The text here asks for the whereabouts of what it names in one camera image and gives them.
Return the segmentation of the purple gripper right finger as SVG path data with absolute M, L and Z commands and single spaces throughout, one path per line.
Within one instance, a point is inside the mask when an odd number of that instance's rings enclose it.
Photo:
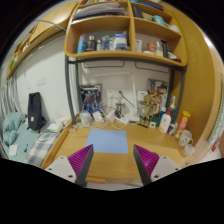
M 180 167 L 168 156 L 158 156 L 138 145 L 134 145 L 133 155 L 143 185 L 150 184 L 180 170 Z

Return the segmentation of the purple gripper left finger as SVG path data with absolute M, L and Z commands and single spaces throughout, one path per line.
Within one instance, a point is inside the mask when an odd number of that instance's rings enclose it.
M 79 186 L 84 186 L 93 155 L 93 145 L 88 145 L 68 157 L 58 157 L 46 168 L 46 171 Z

